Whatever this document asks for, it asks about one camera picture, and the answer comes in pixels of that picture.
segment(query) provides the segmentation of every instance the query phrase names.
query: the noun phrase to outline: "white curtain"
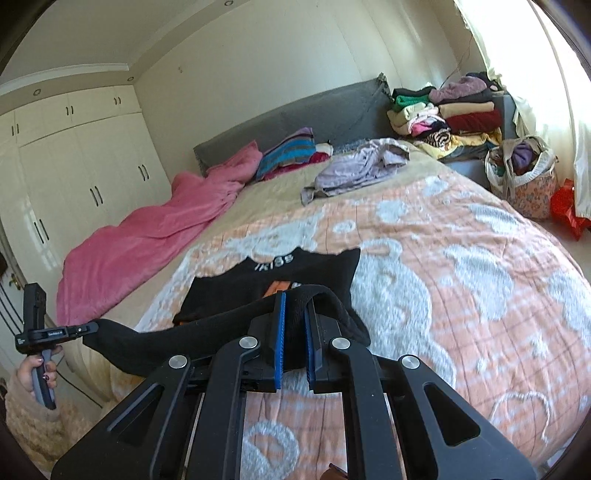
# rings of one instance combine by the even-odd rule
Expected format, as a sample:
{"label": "white curtain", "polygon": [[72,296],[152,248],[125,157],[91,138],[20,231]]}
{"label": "white curtain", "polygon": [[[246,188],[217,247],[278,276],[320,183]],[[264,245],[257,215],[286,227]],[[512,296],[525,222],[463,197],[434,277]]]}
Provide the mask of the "white curtain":
{"label": "white curtain", "polygon": [[562,182],[574,178],[577,216],[591,219],[591,81],[550,19],[529,0],[454,0],[492,79],[517,104],[517,132],[544,138]]}

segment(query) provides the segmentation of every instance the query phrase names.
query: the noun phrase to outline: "peach bedspread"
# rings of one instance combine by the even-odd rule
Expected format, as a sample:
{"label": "peach bedspread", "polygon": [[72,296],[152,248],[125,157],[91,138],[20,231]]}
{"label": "peach bedspread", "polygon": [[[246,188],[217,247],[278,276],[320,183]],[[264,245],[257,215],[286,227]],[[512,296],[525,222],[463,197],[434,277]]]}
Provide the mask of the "peach bedspread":
{"label": "peach bedspread", "polygon": [[[361,247],[353,306],[370,350],[413,353],[532,463],[580,426],[591,391],[591,286],[549,233],[450,171],[357,198],[313,202],[193,247],[135,329],[164,329],[195,275],[295,247]],[[137,383],[111,372],[122,398]],[[311,395],[305,372],[249,394],[241,478],[319,478],[346,467],[338,395]]]}

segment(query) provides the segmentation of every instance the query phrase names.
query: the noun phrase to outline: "door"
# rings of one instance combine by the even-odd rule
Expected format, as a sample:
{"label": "door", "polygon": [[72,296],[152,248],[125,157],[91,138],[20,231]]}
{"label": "door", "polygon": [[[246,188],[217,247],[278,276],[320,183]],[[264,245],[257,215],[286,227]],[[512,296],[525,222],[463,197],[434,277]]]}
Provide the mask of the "door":
{"label": "door", "polygon": [[14,112],[0,115],[0,149],[6,143],[16,143],[17,129],[14,122]]}
{"label": "door", "polygon": [[116,136],[120,133],[116,126],[111,126],[113,120],[107,118],[81,125],[73,131],[84,153],[86,168],[93,177],[93,188],[104,202],[109,223],[118,225],[139,205],[135,204],[126,168],[115,154]]}
{"label": "door", "polygon": [[0,219],[12,253],[27,282],[37,282],[47,292],[47,313],[55,319],[62,260],[33,211],[16,145],[0,153],[0,175]]}
{"label": "door", "polygon": [[152,143],[144,116],[141,113],[135,113],[121,118],[124,119],[129,137],[139,153],[140,167],[143,169],[146,183],[152,191],[154,205],[161,205],[169,201],[171,197],[170,182]]}
{"label": "door", "polygon": [[117,85],[115,87],[115,94],[119,103],[120,115],[142,111],[139,107],[138,98],[135,94],[133,85]]}
{"label": "door", "polygon": [[21,149],[27,190],[42,235],[62,262],[70,250],[107,223],[82,155],[71,130]]}
{"label": "door", "polygon": [[19,147],[72,126],[67,95],[38,100],[14,111]]}
{"label": "door", "polygon": [[119,101],[113,87],[68,93],[68,100],[74,126],[119,114]]}
{"label": "door", "polygon": [[109,144],[113,147],[113,156],[120,168],[122,178],[125,179],[131,205],[136,209],[154,205],[155,199],[141,167],[141,152],[138,151],[129,129],[130,116],[132,115],[116,116],[101,123],[104,134],[108,136]]}

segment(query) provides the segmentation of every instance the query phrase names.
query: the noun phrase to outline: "red plastic bag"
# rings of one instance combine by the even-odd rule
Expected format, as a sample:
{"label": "red plastic bag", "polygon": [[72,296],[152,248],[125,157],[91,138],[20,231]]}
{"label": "red plastic bag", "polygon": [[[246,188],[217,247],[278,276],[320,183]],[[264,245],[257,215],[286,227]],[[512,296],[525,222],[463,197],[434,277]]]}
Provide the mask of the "red plastic bag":
{"label": "red plastic bag", "polygon": [[570,228],[577,241],[583,235],[583,231],[591,227],[591,220],[574,214],[574,182],[570,179],[566,179],[564,185],[552,195],[550,211],[556,222],[564,223]]}

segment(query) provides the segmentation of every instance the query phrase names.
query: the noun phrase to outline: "black t-shirt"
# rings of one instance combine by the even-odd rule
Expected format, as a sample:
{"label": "black t-shirt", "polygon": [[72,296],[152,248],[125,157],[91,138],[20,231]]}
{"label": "black t-shirt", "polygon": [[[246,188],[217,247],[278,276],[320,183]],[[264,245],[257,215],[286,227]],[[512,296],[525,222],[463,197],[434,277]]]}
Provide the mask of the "black t-shirt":
{"label": "black t-shirt", "polygon": [[[318,254],[296,248],[269,263],[247,258],[217,277],[195,278],[181,310],[173,322],[191,322],[247,305],[279,290],[299,285],[323,285],[334,292],[355,323],[361,319],[351,306],[351,283],[361,251],[346,250],[339,255]],[[314,302],[316,312],[334,316],[332,304]]]}

